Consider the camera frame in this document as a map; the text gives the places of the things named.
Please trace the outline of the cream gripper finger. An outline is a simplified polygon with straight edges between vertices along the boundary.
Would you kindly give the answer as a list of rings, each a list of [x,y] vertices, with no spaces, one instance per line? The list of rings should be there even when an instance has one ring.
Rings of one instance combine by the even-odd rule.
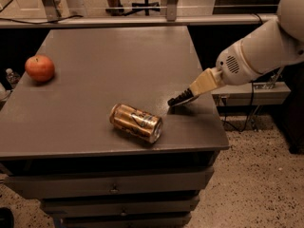
[[[198,78],[189,86],[194,96],[225,86],[222,80],[222,71],[213,67],[206,68]]]

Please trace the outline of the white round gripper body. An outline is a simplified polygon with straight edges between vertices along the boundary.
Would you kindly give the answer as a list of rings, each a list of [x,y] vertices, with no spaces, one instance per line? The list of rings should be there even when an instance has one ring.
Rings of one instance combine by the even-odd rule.
[[[252,80],[253,72],[242,55],[240,41],[233,43],[219,54],[216,68],[221,71],[222,81],[226,85],[239,86]]]

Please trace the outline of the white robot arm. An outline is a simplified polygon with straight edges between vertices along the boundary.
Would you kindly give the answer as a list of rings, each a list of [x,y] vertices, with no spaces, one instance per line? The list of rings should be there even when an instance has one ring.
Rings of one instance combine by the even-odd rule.
[[[304,61],[304,0],[280,0],[276,18],[222,51],[216,66],[189,86],[197,97],[222,86],[247,84],[268,72]]]

